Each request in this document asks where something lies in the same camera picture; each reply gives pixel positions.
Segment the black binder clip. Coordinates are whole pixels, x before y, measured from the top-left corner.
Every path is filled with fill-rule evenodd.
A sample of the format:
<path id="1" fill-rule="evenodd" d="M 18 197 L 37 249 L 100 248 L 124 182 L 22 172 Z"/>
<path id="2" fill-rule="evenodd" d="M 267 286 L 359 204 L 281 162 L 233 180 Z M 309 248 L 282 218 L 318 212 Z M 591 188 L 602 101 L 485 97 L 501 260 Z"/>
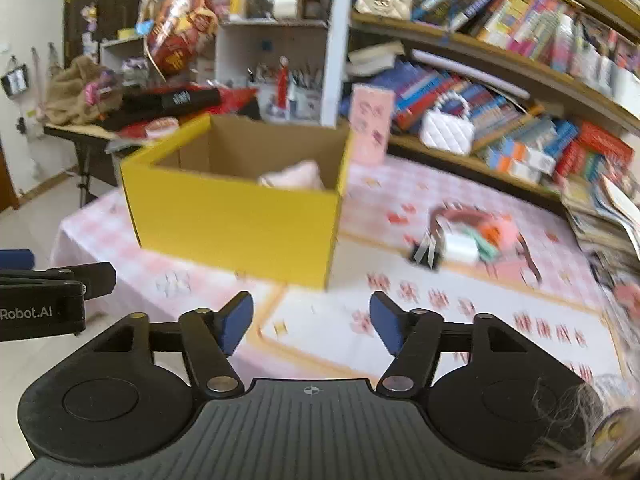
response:
<path id="1" fill-rule="evenodd" d="M 434 270 L 439 266 L 440 260 L 442 252 L 437 236 L 426 233 L 419 243 L 413 244 L 413 251 L 409 256 L 411 263 Z"/>

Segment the white charger plug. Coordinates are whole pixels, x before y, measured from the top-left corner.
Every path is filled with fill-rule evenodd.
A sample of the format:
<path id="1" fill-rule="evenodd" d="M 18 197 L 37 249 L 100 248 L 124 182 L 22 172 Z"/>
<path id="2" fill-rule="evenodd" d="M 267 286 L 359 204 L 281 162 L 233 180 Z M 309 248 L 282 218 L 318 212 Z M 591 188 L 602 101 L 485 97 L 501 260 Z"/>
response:
<path id="1" fill-rule="evenodd" d="M 442 258 L 445 261 L 474 266 L 480 260 L 480 251 L 472 236 L 446 232 L 442 234 Z"/>

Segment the pink checkered tablecloth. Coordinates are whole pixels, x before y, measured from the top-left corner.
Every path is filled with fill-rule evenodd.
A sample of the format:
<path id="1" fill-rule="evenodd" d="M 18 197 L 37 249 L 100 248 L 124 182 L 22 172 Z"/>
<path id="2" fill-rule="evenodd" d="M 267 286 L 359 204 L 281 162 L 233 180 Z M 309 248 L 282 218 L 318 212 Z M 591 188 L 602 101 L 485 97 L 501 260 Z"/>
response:
<path id="1" fill-rule="evenodd" d="M 408 260 L 432 222 L 475 226 L 489 219 L 509 219 L 520 233 L 494 262 L 447 261 L 429 271 Z M 563 218 L 397 157 L 349 171 L 324 289 L 265 282 L 147 252 L 120 191 L 62 221 L 51 261 L 111 263 L 114 292 L 88 309 L 114 316 L 143 311 L 154 321 L 171 321 L 250 292 L 254 321 L 234 354 L 245 378 L 378 378 L 390 355 L 369 318 L 369 299 L 377 290 L 399 307 L 432 310 L 448 322 L 469 322 L 479 313 L 498 316 L 585 380 L 623 370 L 620 345 L 604 314 L 605 294 Z"/>

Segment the black side table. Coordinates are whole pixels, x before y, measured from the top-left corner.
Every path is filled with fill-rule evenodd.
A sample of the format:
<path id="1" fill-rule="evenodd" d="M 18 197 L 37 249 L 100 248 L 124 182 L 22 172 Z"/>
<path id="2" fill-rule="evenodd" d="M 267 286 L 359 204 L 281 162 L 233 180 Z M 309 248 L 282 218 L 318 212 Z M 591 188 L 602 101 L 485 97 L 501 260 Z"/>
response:
<path id="1" fill-rule="evenodd" d="M 85 207 L 96 200 L 93 181 L 117 188 L 120 185 L 120 163 L 148 143 L 142 136 L 126 136 L 111 132 L 97 125 L 52 125 L 45 124 L 43 132 L 52 138 L 74 144 L 78 166 L 79 205 Z"/>

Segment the yellow cardboard box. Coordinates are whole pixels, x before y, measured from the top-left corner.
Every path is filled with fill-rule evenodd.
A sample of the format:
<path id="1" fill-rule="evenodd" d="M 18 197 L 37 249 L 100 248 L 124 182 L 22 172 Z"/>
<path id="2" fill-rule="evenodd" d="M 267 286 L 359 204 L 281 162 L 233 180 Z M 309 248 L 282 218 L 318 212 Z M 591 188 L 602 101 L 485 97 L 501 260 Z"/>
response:
<path id="1" fill-rule="evenodd" d="M 276 282 L 329 281 L 349 163 L 349 128 L 201 115 L 120 165 L 139 245 Z M 323 190 L 267 188 L 258 178 L 302 160 Z"/>

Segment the pink fluffy plush toy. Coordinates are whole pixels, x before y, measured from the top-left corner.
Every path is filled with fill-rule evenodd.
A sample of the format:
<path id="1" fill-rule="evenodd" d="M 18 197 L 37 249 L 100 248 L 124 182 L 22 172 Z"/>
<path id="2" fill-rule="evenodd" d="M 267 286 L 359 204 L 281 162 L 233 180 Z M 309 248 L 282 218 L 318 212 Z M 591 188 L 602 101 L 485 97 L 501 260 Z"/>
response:
<path id="1" fill-rule="evenodd" d="M 484 240 L 500 252 L 512 249 L 520 236 L 520 230 L 510 216 L 490 218 L 477 229 Z"/>

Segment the brown plush fabric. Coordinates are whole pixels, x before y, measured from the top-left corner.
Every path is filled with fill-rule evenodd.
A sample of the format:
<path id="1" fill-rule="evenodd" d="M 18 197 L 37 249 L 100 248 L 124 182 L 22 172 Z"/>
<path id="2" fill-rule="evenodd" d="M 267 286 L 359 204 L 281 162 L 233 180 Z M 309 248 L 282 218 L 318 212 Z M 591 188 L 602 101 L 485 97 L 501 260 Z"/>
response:
<path id="1" fill-rule="evenodd" d="M 65 70 L 49 81 L 44 98 L 44 116 L 52 125 L 84 126 L 94 124 L 122 105 L 119 88 L 99 96 L 107 69 L 88 56 L 74 58 Z"/>

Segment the pink item inside box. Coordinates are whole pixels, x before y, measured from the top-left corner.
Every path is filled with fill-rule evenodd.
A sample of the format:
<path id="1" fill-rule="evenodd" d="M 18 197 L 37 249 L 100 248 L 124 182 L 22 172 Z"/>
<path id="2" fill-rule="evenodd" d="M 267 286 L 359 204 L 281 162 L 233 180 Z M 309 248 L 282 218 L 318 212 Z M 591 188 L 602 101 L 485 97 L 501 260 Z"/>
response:
<path id="1" fill-rule="evenodd" d="M 311 159 L 302 160 L 280 171 L 268 172 L 258 178 L 258 183 L 267 188 L 285 190 L 323 190 L 318 164 Z"/>

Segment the pink cartoon pen holder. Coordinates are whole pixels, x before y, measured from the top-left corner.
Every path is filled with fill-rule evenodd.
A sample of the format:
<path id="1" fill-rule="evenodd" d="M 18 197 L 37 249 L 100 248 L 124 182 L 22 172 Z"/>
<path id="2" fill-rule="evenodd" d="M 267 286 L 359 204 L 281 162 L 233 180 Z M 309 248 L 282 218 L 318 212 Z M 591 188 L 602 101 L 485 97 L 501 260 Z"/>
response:
<path id="1" fill-rule="evenodd" d="M 353 162 L 366 166 L 384 162 L 394 111 L 395 93 L 392 90 L 370 84 L 352 87 L 349 127 Z"/>

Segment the white quilted pearl handbag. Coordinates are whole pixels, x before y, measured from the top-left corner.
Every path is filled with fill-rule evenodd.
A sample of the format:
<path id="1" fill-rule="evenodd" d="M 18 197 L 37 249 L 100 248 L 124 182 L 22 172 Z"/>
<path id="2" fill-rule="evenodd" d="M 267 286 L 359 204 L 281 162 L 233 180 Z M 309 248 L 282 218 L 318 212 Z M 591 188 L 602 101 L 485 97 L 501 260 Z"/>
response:
<path id="1" fill-rule="evenodd" d="M 457 101 L 462 106 L 460 115 L 446 114 L 442 111 L 451 101 Z M 420 142 L 427 148 L 468 156 L 475 133 L 470 111 L 468 101 L 458 92 L 448 91 L 441 94 L 434 106 L 424 115 L 419 134 Z"/>

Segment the black long box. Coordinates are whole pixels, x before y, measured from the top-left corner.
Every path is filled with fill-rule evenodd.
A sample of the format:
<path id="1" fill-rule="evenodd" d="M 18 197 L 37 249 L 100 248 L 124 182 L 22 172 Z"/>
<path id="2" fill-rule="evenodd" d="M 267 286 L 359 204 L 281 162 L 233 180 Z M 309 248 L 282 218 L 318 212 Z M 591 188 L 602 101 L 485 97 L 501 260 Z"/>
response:
<path id="1" fill-rule="evenodd" d="M 181 88 L 127 94 L 122 98 L 120 110 L 127 113 L 186 113 L 221 103 L 217 88 Z"/>

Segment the red dressed figurine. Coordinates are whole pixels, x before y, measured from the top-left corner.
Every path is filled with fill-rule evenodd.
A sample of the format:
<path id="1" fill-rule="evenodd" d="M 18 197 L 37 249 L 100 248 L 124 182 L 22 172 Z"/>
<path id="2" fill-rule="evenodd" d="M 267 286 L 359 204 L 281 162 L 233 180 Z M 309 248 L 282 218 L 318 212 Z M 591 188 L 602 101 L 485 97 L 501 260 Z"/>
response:
<path id="1" fill-rule="evenodd" d="M 288 109 L 288 80 L 290 79 L 290 68 L 288 58 L 281 56 L 279 60 L 279 70 L 277 76 L 276 105 L 279 110 Z"/>

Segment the stack of magazines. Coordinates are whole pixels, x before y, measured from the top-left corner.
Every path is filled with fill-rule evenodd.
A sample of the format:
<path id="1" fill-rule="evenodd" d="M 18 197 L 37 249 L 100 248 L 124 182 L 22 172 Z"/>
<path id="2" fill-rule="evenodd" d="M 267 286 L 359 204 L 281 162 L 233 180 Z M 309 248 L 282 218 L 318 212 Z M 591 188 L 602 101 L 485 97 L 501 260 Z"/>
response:
<path id="1" fill-rule="evenodd" d="M 561 203 L 580 250 L 602 286 L 639 283 L 638 190 L 627 176 L 601 174 L 588 182 L 569 178 Z"/>

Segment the white shelf cabinet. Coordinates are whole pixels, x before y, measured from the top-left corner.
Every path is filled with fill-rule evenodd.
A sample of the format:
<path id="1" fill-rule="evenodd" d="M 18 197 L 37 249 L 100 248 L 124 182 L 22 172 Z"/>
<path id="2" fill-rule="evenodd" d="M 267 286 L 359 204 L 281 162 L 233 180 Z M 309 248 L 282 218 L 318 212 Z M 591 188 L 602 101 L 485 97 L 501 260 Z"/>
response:
<path id="1" fill-rule="evenodd" d="M 214 0 L 227 3 L 227 0 Z M 288 58 L 292 70 L 301 70 L 314 81 L 314 88 L 299 90 L 298 115 L 292 120 L 314 122 L 333 127 L 337 121 L 341 99 L 341 76 L 344 68 L 347 0 L 331 0 L 329 16 L 338 10 L 336 25 L 327 20 L 284 20 L 274 18 L 247 18 L 241 21 L 226 21 L 220 18 L 216 36 L 209 41 L 196 60 L 198 76 L 202 81 L 217 81 L 232 84 L 233 88 L 256 86 L 262 116 L 266 114 L 267 102 L 276 91 L 275 83 L 248 81 L 248 69 L 258 65 L 273 67 L 281 56 Z M 144 39 L 136 35 L 126 39 L 103 40 L 100 47 L 101 62 L 111 70 L 120 70 L 128 58 L 145 58 Z"/>

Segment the red thick dictionary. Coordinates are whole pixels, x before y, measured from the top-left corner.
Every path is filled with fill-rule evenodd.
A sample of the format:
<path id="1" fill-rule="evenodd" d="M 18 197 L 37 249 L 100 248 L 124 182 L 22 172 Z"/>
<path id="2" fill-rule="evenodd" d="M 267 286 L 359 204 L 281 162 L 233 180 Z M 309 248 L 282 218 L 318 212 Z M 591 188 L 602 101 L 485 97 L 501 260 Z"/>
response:
<path id="1" fill-rule="evenodd" d="M 577 141 L 584 148 L 619 162 L 624 167 L 627 167 L 634 158 L 634 149 L 631 146 L 586 120 L 580 123 Z"/>

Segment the wooden bookshelf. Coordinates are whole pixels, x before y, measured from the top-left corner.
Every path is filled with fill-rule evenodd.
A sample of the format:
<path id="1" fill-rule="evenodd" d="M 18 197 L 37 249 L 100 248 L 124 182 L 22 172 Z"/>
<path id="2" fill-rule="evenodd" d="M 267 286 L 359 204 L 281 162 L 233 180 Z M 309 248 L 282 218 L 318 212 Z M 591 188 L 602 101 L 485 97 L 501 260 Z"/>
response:
<path id="1" fill-rule="evenodd" d="M 639 44 L 639 11 L 626 0 L 563 0 L 576 18 L 589 18 L 616 32 L 633 46 Z M 535 112 L 561 112 L 587 118 L 614 136 L 639 135 L 639 119 L 629 110 L 578 81 L 539 61 L 491 46 L 461 32 L 446 32 L 433 25 L 381 18 L 352 11 L 350 27 L 363 34 L 405 41 L 420 52 L 469 65 L 529 93 Z"/>

